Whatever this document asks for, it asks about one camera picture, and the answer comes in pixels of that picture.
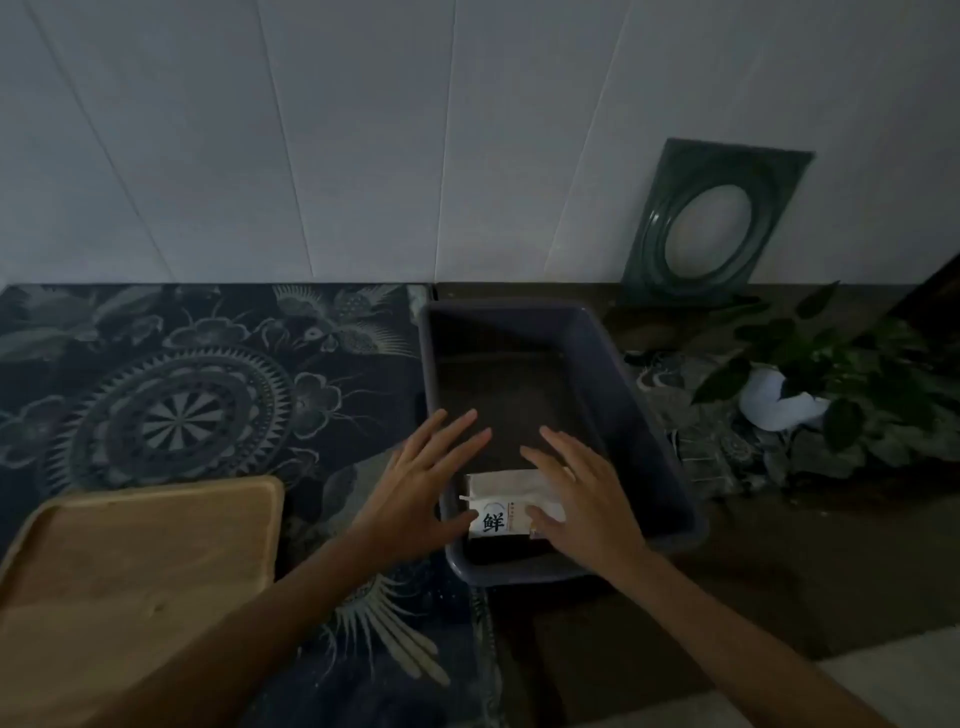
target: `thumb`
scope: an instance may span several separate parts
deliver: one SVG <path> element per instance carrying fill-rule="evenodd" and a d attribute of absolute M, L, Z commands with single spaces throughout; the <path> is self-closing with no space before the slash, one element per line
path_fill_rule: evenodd
<path fill-rule="evenodd" d="M 547 516 L 543 509 L 536 505 L 528 505 L 524 510 L 530 517 L 534 530 L 546 536 L 547 540 L 555 546 L 556 540 L 563 536 L 564 525 Z"/>
<path fill-rule="evenodd" d="M 440 542 L 437 544 L 437 548 L 446 546 L 451 541 L 456 541 L 466 534 L 470 530 L 470 524 L 473 522 L 473 519 L 479 515 L 476 511 L 469 510 L 455 518 L 441 521 L 440 528 L 438 529 L 438 540 Z"/>

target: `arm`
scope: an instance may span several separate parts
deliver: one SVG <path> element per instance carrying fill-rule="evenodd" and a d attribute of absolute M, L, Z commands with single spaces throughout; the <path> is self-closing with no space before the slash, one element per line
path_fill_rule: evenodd
<path fill-rule="evenodd" d="M 447 452 L 476 420 L 476 412 L 438 431 L 445 414 L 435 413 L 394 453 L 346 533 L 227 615 L 85 727 L 234 724 L 259 684 L 353 590 L 379 571 L 466 533 L 475 511 L 440 522 L 434 506 L 447 480 L 490 441 L 491 433 L 484 430 Z"/>
<path fill-rule="evenodd" d="M 546 427 L 540 432 L 569 472 L 539 450 L 520 452 L 556 486 L 566 523 L 530 506 L 534 527 L 557 550 L 645 609 L 755 726 L 890 727 L 810 662 L 651 551 L 609 462 L 569 435 Z"/>

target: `forearm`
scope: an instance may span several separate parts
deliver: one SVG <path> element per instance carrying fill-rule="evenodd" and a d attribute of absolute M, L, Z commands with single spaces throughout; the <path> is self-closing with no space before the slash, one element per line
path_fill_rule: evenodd
<path fill-rule="evenodd" d="M 352 531 L 326 543 L 124 693 L 87 728 L 231 725 L 260 683 L 377 567 L 378 555 L 365 533 Z"/>
<path fill-rule="evenodd" d="M 618 581 L 755 726 L 890 725 L 663 557 L 651 553 Z"/>

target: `person's left hand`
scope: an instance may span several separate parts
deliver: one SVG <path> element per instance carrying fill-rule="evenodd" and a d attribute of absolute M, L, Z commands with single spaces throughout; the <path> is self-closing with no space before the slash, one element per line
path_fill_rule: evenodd
<path fill-rule="evenodd" d="M 433 413 L 403 448 L 396 450 L 367 502 L 353 520 L 350 531 L 372 540 L 378 569 L 425 556 L 449 544 L 469 530 L 476 511 L 467 511 L 449 521 L 438 521 L 434 506 L 447 481 L 491 439 L 488 427 L 447 452 L 447 449 L 477 419 L 471 409 L 439 429 L 446 417 Z"/>

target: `hand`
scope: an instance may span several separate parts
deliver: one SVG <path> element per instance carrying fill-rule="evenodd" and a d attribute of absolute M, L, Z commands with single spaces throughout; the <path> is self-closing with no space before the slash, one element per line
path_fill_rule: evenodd
<path fill-rule="evenodd" d="M 541 427 L 540 434 L 569 470 L 538 449 L 520 448 L 520 454 L 556 487 L 566 523 L 555 521 L 535 505 L 527 506 L 527 515 L 554 548 L 622 590 L 636 563 L 652 552 L 613 465 L 565 432 Z"/>
<path fill-rule="evenodd" d="M 363 532 L 372 540 L 377 570 L 425 556 L 449 544 L 469 530 L 476 511 L 467 511 L 449 521 L 438 521 L 434 506 L 447 481 L 490 441 L 488 427 L 447 452 L 447 449 L 477 419 L 471 409 L 451 425 L 439 429 L 446 417 L 433 413 L 394 452 L 367 502 L 353 520 L 350 531 Z"/>

